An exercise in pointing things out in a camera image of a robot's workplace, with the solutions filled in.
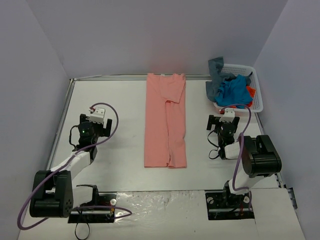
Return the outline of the pink t shirt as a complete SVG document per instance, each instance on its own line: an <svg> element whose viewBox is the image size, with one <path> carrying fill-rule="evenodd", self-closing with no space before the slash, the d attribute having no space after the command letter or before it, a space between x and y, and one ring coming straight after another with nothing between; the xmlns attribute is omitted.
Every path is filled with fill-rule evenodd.
<svg viewBox="0 0 320 240"><path fill-rule="evenodd" d="M146 78L144 166L186 168L186 75Z"/></svg>

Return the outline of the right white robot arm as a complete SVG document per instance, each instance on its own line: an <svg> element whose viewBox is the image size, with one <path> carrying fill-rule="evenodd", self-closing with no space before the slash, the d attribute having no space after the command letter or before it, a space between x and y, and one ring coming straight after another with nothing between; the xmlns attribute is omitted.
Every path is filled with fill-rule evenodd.
<svg viewBox="0 0 320 240"><path fill-rule="evenodd" d="M238 203L241 196L250 198L252 187L282 169L281 158L268 135L251 137L240 133L235 140L239 121L237 116L210 115L206 127L209 134L217 134L217 144L209 141L217 156L209 159L236 160L233 176L225 183L221 195L222 202L229 207Z"/></svg>

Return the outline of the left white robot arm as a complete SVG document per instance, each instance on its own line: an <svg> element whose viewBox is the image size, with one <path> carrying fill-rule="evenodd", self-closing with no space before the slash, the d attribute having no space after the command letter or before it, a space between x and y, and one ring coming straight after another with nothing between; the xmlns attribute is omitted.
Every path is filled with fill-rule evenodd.
<svg viewBox="0 0 320 240"><path fill-rule="evenodd" d="M40 170L35 174L29 214L34 218L67 218L73 208L73 179L87 166L93 163L97 155L99 138L111 135L112 119L106 124L102 118L81 114L78 144L73 146L71 155L56 167Z"/></svg>

